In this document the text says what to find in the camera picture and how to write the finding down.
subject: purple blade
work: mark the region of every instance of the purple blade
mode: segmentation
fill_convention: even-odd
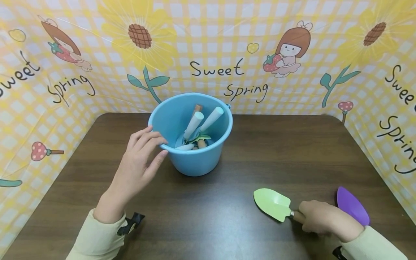
[[[338,188],[337,204],[342,211],[355,218],[361,225],[367,226],[370,224],[370,217],[363,205],[344,187]]]

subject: table surface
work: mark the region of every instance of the table surface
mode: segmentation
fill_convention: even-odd
[[[4,260],[65,259],[91,208],[110,185],[131,133],[148,114],[99,117],[39,204]],[[297,208],[302,200],[334,204],[339,186],[365,206],[371,225],[409,259],[416,226],[344,126],[329,116],[234,115],[220,163],[187,177],[165,160],[128,205],[146,215],[117,259],[332,259],[336,243],[262,213],[253,191],[270,188]]]

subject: backdrop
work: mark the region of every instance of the backdrop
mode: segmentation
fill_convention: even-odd
[[[0,256],[99,115],[185,92],[338,118],[416,221],[416,8],[387,2],[2,0]]]

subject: blue bucket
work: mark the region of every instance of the blue bucket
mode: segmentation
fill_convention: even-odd
[[[206,130],[207,135],[212,138],[211,144],[201,150],[175,149],[176,140],[179,135],[183,135],[188,126],[196,104],[203,106],[201,112],[205,119],[217,106],[224,110],[224,114]],[[169,158],[179,172],[187,176],[201,176],[217,166],[224,141],[233,127],[233,115],[230,105],[215,97],[200,93],[187,93],[160,103],[150,115],[149,125],[153,125],[153,131],[159,131],[169,142],[167,145],[162,144],[161,148],[169,151]]]

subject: gingham pattern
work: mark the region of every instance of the gingham pattern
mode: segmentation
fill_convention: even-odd
[[[321,107],[326,89],[319,84],[324,73],[333,79],[343,69],[332,61],[337,47],[345,41],[343,33],[358,23],[359,15],[376,3],[349,0],[155,0],[154,9],[163,8],[173,18],[177,33],[179,58],[167,71],[157,75],[169,76],[166,85],[155,90],[161,100],[184,92],[202,92],[230,103],[235,114],[330,114],[339,119],[339,102],[352,101],[346,128],[365,152],[375,169],[387,183],[410,217],[416,221],[416,173],[400,175],[394,172],[399,164],[412,169],[400,145],[391,137],[376,138],[379,121],[398,115],[406,141],[415,140],[416,129],[413,106],[403,103],[398,93],[384,81],[391,77],[396,64],[402,71],[396,79],[409,93],[416,94],[413,83],[416,71],[416,50],[412,42],[416,35],[399,43],[399,50],[385,54],[380,61],[360,64],[348,72],[362,72],[332,91],[326,108]],[[0,257],[13,242],[48,188],[52,185],[95,118],[105,112],[151,112],[157,105],[149,92],[132,86],[126,74],[142,79],[142,68],[135,68],[111,47],[108,35],[95,35],[103,23],[109,23],[98,12],[99,0],[13,0],[0,4],[1,41],[0,82],[5,83],[15,71],[22,71],[25,58],[41,70],[28,80],[18,81],[11,89],[2,85],[0,97],[0,165],[1,178],[22,180],[17,188],[0,188]],[[82,58],[93,70],[84,72],[64,62],[50,52],[51,38],[40,24],[38,15],[52,18],[77,44]],[[273,54],[283,33],[303,20],[311,22],[311,44],[297,62],[301,67],[286,78],[276,79],[262,69],[267,55]],[[24,42],[8,35],[9,30],[26,33]],[[247,51],[250,43],[258,43],[254,54]],[[236,75],[234,66],[240,63]],[[196,61],[200,70],[231,68],[231,76],[199,76],[190,67]],[[47,86],[68,77],[83,75],[94,86],[97,94],[89,96],[86,83],[68,87],[64,102],[55,104],[57,96],[50,95]],[[236,97],[232,102],[227,86],[262,87],[264,92]],[[47,148],[65,150],[63,155],[52,155],[41,161],[30,160],[31,145],[40,141]]]

